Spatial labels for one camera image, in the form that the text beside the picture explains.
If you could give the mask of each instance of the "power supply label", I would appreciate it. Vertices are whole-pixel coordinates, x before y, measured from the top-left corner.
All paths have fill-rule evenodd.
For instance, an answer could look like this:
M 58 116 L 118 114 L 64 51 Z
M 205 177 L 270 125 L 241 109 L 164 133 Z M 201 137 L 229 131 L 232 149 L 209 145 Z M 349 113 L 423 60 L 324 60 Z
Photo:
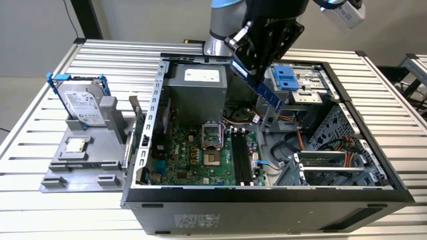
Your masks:
M 220 71 L 210 69 L 186 69 L 184 81 L 220 82 Z

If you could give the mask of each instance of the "white wall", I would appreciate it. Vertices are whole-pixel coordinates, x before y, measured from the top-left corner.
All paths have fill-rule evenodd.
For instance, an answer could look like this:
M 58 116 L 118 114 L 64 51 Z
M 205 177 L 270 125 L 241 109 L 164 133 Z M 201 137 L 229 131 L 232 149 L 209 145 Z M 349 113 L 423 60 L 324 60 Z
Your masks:
M 405 53 L 427 54 L 427 0 L 364 0 L 365 20 L 340 34 L 314 4 L 296 48 L 363 50 L 377 65 L 396 65 Z
M 68 10 L 78 35 L 78 21 Z M 44 77 L 76 38 L 61 0 L 0 0 L 0 76 Z
M 204 40 L 209 0 L 96 0 L 110 39 L 145 42 Z M 427 0 L 364 0 L 365 21 L 341 35 L 309 1 L 305 31 L 293 47 L 363 50 L 376 64 L 396 65 L 405 53 L 427 54 Z
M 210 0 L 94 0 L 93 7 L 112 40 L 181 43 L 209 36 Z

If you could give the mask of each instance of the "motherboard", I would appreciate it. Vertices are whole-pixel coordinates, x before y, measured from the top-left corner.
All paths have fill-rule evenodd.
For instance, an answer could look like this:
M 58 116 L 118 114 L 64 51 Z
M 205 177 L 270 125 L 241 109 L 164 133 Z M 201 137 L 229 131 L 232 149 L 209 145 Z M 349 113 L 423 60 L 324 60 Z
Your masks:
M 202 129 L 174 127 L 170 131 L 169 151 L 165 160 L 153 160 L 149 177 L 152 185 L 213 185 L 236 186 L 236 166 L 233 161 L 232 131 L 213 128 Z M 202 141 L 221 142 L 222 147 L 205 147 Z M 264 173 L 253 161 L 260 156 L 256 135 L 244 135 L 245 156 L 249 166 L 250 182 L 254 186 L 264 186 Z

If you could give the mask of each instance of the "ram slot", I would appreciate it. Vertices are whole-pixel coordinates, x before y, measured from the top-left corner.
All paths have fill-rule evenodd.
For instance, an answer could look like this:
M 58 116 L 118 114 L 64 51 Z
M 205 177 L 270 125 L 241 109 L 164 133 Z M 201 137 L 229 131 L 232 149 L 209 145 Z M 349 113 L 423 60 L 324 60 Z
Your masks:
M 230 148 L 234 183 L 236 185 L 249 186 L 252 182 L 252 171 L 244 133 L 233 132 L 230 134 Z

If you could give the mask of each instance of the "metal workbench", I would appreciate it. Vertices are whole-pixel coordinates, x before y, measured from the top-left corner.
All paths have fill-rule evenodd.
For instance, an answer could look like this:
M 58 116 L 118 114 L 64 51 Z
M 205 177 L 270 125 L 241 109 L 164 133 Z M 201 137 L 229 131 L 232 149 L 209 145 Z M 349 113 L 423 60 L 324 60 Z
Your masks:
M 140 105 L 148 107 L 160 53 L 201 52 L 198 44 L 86 40 L 72 45 L 53 74 L 105 74 L 110 94 L 118 99 L 117 108 L 129 116 L 129 95 L 137 94 Z M 416 204 L 349 234 L 234 235 L 233 239 L 427 239 L 425 122 L 371 60 L 353 51 L 290 49 L 282 58 L 329 63 Z M 132 212 L 120 209 L 121 193 L 38 192 L 66 129 L 65 117 L 57 96 L 45 84 L 0 146 L 0 233 L 16 239 L 140 238 L 145 233 Z
M 427 86 L 427 55 L 408 53 L 400 67 L 407 68 L 421 84 Z

